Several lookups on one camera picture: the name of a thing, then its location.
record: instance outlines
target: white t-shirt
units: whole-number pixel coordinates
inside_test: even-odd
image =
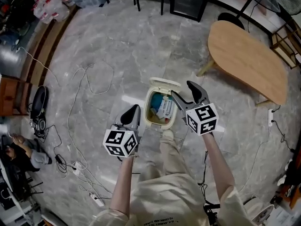
[[[90,226],[209,226],[204,197],[187,174],[139,182],[131,195],[130,219],[117,210],[101,212]],[[235,187],[221,198],[221,226],[253,226]]]

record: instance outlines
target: wooden table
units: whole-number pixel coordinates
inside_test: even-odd
[[[285,104],[287,74],[279,57],[248,32],[227,21],[217,21],[210,29],[208,48],[212,57],[197,76],[213,65],[267,98],[258,103]]]

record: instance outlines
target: beige pants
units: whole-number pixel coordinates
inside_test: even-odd
[[[190,170],[187,167],[184,158],[180,155],[176,143],[173,140],[161,139],[160,151],[163,159],[165,175],[174,173],[184,173],[191,176]],[[149,164],[140,174],[139,181],[146,181],[159,178],[160,172],[155,164]]]

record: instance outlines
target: white cable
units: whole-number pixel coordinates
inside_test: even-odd
[[[94,193],[92,193],[92,192],[90,191],[90,189],[85,189],[83,185],[79,185],[79,189],[80,189],[81,191],[88,192],[88,193],[90,193],[90,194],[94,194]],[[103,205],[104,205],[104,202],[103,202],[103,200],[102,200],[102,197],[99,196],[99,194],[97,193],[97,191],[96,191],[94,188],[93,188],[93,190],[95,191],[95,194],[96,194],[96,196],[97,196],[97,199],[99,199],[99,200],[103,203]]]
[[[90,180],[90,182],[84,181],[84,180],[82,180],[82,179],[79,178],[79,177],[77,177],[77,178],[78,178],[79,180],[83,181],[83,182],[89,183],[89,184],[91,185],[91,188],[93,188],[93,185],[98,185],[98,186],[102,187],[103,189],[105,189],[107,192],[112,193],[112,192],[109,191],[107,188],[105,188],[105,187],[104,187],[104,186],[103,186],[103,185],[102,185],[102,184],[94,177],[94,175],[87,169],[87,168],[88,168],[88,162],[86,161],[86,159],[85,159],[84,155],[82,154],[82,152],[76,147],[76,145],[75,145],[75,143],[74,143],[74,141],[73,141],[73,139],[72,139],[72,137],[71,137],[71,135],[70,135],[70,131],[69,131],[69,117],[70,117],[70,115],[71,115],[71,112],[72,112],[72,109],[73,109],[73,107],[74,107],[74,104],[75,104],[77,95],[78,95],[79,90],[80,90],[81,82],[82,82],[82,80],[84,79],[84,77],[86,76],[86,80],[87,80],[87,84],[88,84],[88,87],[89,87],[90,92],[91,92],[93,95],[101,95],[101,94],[104,94],[104,93],[106,93],[106,92],[108,92],[108,91],[110,90],[111,85],[112,85],[112,82],[113,82],[113,78],[114,78],[114,73],[115,73],[114,69],[112,68],[112,66],[110,66],[109,64],[106,63],[106,64],[112,69],[112,78],[111,78],[111,82],[110,82],[110,85],[109,85],[108,89],[105,90],[105,91],[103,91],[103,92],[95,93],[95,92],[92,91],[92,89],[91,89],[91,87],[90,87],[90,82],[89,82],[89,79],[88,79],[87,70],[88,70],[88,68],[94,66],[94,64],[89,65],[86,69],[84,69],[84,68],[79,68],[79,69],[74,73],[74,75],[72,76],[71,80],[69,80],[69,82],[68,82],[65,86],[62,87],[62,86],[60,86],[60,84],[59,84],[59,82],[58,82],[58,79],[57,79],[57,77],[55,76],[55,74],[54,74],[49,68],[45,67],[41,61],[35,59],[35,58],[34,58],[34,57],[33,57],[33,56],[32,56],[25,48],[23,48],[23,47],[20,47],[20,48],[22,48],[22,49],[23,49],[23,50],[24,50],[24,51],[25,51],[25,52],[26,52],[33,60],[39,62],[45,69],[47,69],[48,71],[50,71],[50,73],[54,76],[54,78],[55,78],[55,80],[56,80],[56,82],[57,82],[58,87],[61,88],[61,89],[69,85],[69,83],[73,80],[74,76],[76,75],[76,73],[77,73],[79,70],[84,70],[84,74],[83,74],[83,76],[82,76],[82,78],[80,79],[80,82],[79,82],[79,88],[78,88],[78,90],[77,90],[77,92],[76,92],[74,101],[73,101],[73,103],[72,103],[72,106],[71,106],[70,111],[69,111],[69,114],[68,114],[68,118],[67,118],[67,130],[68,130],[69,138],[70,138],[70,140],[72,141],[72,144],[73,144],[74,148],[79,152],[79,154],[81,155],[81,157],[84,159],[84,161],[85,161],[85,163],[86,163],[86,166],[84,166],[83,163],[81,163],[80,161],[76,161],[76,162],[78,162],[78,163],[80,163],[80,164],[82,165],[82,169],[81,169],[81,170],[87,170],[87,171],[90,173],[90,175],[93,177],[93,179],[94,179],[96,182],[98,182],[99,184],[93,183],[89,178],[85,177],[84,175],[83,175],[84,178],[85,178],[86,180]],[[56,172],[57,172],[58,174],[60,174],[60,173],[57,171],[57,167],[58,167],[58,165],[57,165],[57,162],[56,162],[56,163],[55,163],[55,170],[56,170]],[[63,177],[63,178],[66,178],[67,176],[68,176],[68,167],[67,167],[67,171],[66,171],[66,176]]]
[[[9,199],[10,196],[8,196],[7,198],[3,197],[3,195],[2,195],[2,192],[3,192],[3,191],[4,191],[4,190],[2,190],[1,193],[0,193],[0,194],[1,194],[1,197],[2,197],[3,199],[5,199],[5,200],[6,200],[6,199]]]
[[[254,169],[254,165],[255,165],[256,158],[257,158],[257,155],[258,155],[258,152],[259,152],[260,147],[262,146],[262,144],[265,144],[265,143],[267,143],[267,142],[269,142],[269,138],[268,138],[267,141],[262,142],[262,143],[259,145],[259,147],[258,147],[258,149],[257,149],[257,152],[256,152],[256,156],[255,156],[254,162],[253,162],[253,166],[252,166],[251,173],[250,173],[250,175],[249,175],[249,177],[248,177],[246,183],[245,183],[245,184],[243,185],[243,187],[238,191],[239,193],[244,189],[244,187],[245,187],[246,184],[248,183],[249,179],[251,178],[251,175],[252,175],[252,172],[253,172],[253,169]]]

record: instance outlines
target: trash bin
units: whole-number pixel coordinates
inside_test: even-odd
[[[147,92],[143,109],[143,119],[146,123],[146,126],[151,127],[152,124],[155,124],[161,126],[162,130],[166,130],[172,127],[178,110],[174,102],[172,102],[172,107],[170,108],[170,119],[165,118],[165,120],[160,120],[156,117],[154,109],[151,107],[153,96],[161,95],[165,98],[168,97],[169,101],[171,99],[171,90],[179,93],[181,91],[181,84],[175,81],[169,81],[162,78],[150,78],[150,89]]]

